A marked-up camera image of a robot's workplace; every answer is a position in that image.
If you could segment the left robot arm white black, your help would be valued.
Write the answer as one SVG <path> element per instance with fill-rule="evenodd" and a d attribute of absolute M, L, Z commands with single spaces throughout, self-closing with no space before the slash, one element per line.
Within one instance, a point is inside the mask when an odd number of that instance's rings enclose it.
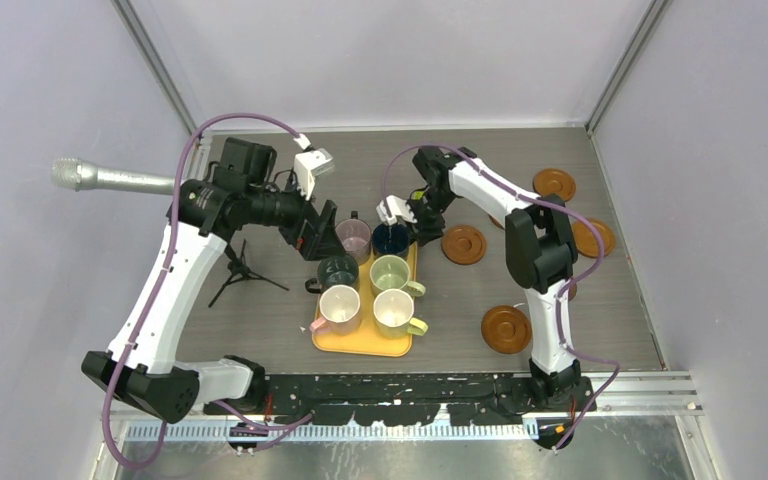
<path fill-rule="evenodd" d="M 170 424 L 218 400 L 244 414 L 265 405 L 261 365 L 235 355 L 190 363 L 175 355 L 214 264 L 226 256 L 231 269 L 241 268 L 230 242 L 244 226 L 277 228 L 306 261 L 343 253 L 336 204 L 328 200 L 317 210 L 312 202 L 316 179 L 334 167 L 332 155 L 315 147 L 297 154 L 282 189 L 269 179 L 276 159 L 271 146 L 229 138 L 204 178 L 182 183 L 137 304 L 107 349 L 88 352 L 81 364 L 82 373 L 101 389 L 111 388 L 114 399 Z"/>

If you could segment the brown wooden coaster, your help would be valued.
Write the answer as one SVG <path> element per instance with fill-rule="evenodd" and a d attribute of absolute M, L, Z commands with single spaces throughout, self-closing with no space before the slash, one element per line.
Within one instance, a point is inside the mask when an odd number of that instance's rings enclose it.
<path fill-rule="evenodd" d="M 480 331 L 484 342 L 501 354 L 523 351 L 533 338 L 529 317 L 511 305 L 499 305 L 483 316 Z"/>
<path fill-rule="evenodd" d="M 614 232 L 601 220 L 587 218 L 587 221 L 594 227 L 601 238 L 603 255 L 610 255 L 617 245 Z M 576 221 L 572 224 L 571 228 L 578 253 L 588 258 L 597 258 L 599 253 L 599 243 L 594 232 L 580 221 Z"/>
<path fill-rule="evenodd" d="M 546 168 L 533 178 L 533 188 L 540 196 L 557 195 L 564 202 L 572 200 L 577 192 L 575 179 L 558 168 Z"/>
<path fill-rule="evenodd" d="M 487 241 L 483 233 L 470 225 L 449 228 L 441 239 L 444 256 L 457 265 L 472 265 L 483 259 Z"/>
<path fill-rule="evenodd" d="M 495 225 L 497 228 L 502 229 L 502 230 L 505 229 L 504 224 L 500 220 L 498 220 L 496 217 L 494 217 L 492 215 L 489 215 L 489 214 L 488 214 L 488 217 L 489 217 L 490 221 L 492 222 L 492 224 Z"/>

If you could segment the yellow tray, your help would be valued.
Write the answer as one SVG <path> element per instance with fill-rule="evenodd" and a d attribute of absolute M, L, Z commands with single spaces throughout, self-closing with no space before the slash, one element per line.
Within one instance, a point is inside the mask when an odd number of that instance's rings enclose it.
<path fill-rule="evenodd" d="M 396 358 L 406 355 L 412 348 L 412 336 L 389 338 L 383 335 L 376 326 L 373 312 L 375 295 L 369 276 L 369 270 L 375 260 L 376 255 L 372 254 L 364 264 L 359 266 L 360 278 L 356 287 L 361 303 L 359 327 L 346 335 L 326 331 L 312 333 L 313 345 L 319 350 Z"/>

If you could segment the navy blue mug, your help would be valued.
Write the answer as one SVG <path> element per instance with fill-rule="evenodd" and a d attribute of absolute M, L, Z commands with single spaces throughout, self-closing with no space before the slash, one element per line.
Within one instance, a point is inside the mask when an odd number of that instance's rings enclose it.
<path fill-rule="evenodd" d="M 411 246 L 410 231 L 401 224 L 379 224 L 372 230 L 371 245 L 376 257 L 393 255 L 406 259 Z"/>

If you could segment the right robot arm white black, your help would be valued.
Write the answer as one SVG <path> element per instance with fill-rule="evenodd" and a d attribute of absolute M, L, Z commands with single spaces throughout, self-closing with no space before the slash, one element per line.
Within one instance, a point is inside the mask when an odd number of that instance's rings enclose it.
<path fill-rule="evenodd" d="M 556 410 L 581 379 L 580 362 L 570 353 L 565 285 L 578 259 L 564 202 L 540 197 L 498 176 L 467 149 L 450 153 L 422 146 L 412 163 L 426 185 L 407 200 L 405 221 L 419 245 L 443 235 L 444 212 L 462 198 L 503 223 L 507 270 L 526 295 L 532 325 L 530 377 L 525 385 L 531 405 Z"/>

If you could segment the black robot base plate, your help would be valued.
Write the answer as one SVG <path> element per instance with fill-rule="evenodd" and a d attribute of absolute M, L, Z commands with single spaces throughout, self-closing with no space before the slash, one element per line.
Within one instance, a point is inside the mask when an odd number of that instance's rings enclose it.
<path fill-rule="evenodd" d="M 279 424 L 310 415 L 319 426 L 426 426 L 440 414 L 457 427 L 514 425 L 530 413 L 568 420 L 586 407 L 593 391 L 584 377 L 546 397 L 529 377 L 512 373 L 273 374 L 245 397 L 209 403 L 204 411 L 267 414 Z"/>

